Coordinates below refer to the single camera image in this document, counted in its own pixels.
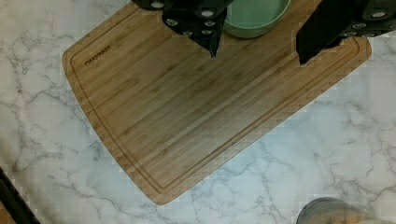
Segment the bowl rim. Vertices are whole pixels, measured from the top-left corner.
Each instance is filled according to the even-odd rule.
[[[234,28],[238,28],[238,29],[242,29],[242,30],[256,30],[256,29],[264,28],[264,27],[266,27],[266,26],[268,26],[268,25],[273,24],[274,22],[276,22],[277,20],[279,20],[279,19],[283,16],[283,14],[285,14],[286,10],[289,8],[289,5],[290,5],[291,0],[283,0],[283,1],[287,1],[287,3],[286,3],[286,5],[284,6],[283,10],[282,10],[273,20],[271,20],[271,21],[265,23],[264,25],[261,25],[261,26],[252,26],[252,27],[248,27],[248,28],[247,28],[247,27],[235,25],[234,23],[228,21],[228,20],[227,20],[227,17],[226,17],[226,19],[225,19],[225,22],[228,23],[229,25],[231,25],[231,26],[234,27]]]

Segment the green bowl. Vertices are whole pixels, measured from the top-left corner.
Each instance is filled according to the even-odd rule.
[[[282,18],[290,0],[234,0],[227,7],[224,30],[241,38],[254,38],[270,31]]]

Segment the screw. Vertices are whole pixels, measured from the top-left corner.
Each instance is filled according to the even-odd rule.
[[[192,31],[183,31],[183,35],[190,36],[192,35]]]
[[[214,21],[205,21],[205,26],[214,26],[215,24]]]
[[[372,15],[372,17],[373,17],[373,18],[380,18],[380,17],[383,17],[383,16],[385,16],[385,15],[387,15],[387,13],[385,13],[384,11],[379,11],[379,12],[374,13],[374,14]]]
[[[204,34],[204,35],[210,35],[210,34],[212,34],[212,31],[211,31],[211,30],[203,30],[203,31],[202,31],[202,34]]]
[[[166,24],[168,24],[170,26],[177,26],[178,22],[175,20],[172,20],[172,19],[167,19]]]
[[[353,29],[361,29],[361,28],[364,28],[364,27],[366,27],[365,23],[356,23],[356,24],[352,25]]]
[[[349,32],[349,33],[345,33],[344,36],[353,36],[356,35],[356,32]]]
[[[205,10],[203,10],[202,12],[201,12],[201,15],[202,16],[204,16],[204,17],[211,17],[211,16],[213,16],[215,14],[215,10],[213,10],[213,9],[205,9]]]
[[[366,34],[366,35],[362,35],[363,37],[373,37],[375,36],[375,34]]]
[[[163,8],[163,2],[158,0],[153,0],[151,6],[155,8]]]

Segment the white marble surface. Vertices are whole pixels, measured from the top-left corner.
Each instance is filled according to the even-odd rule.
[[[322,196],[396,221],[396,35],[178,199],[152,203],[92,130],[62,53],[127,0],[0,0],[0,165],[42,223],[294,223]]]

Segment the wood grain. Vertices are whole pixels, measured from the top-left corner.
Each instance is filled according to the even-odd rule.
[[[0,224],[15,224],[14,219],[2,203],[0,203]]]
[[[318,3],[292,1],[256,39],[224,34],[216,60],[131,3],[68,49],[64,70],[122,169],[168,203],[369,58],[350,38],[299,66],[295,34]]]

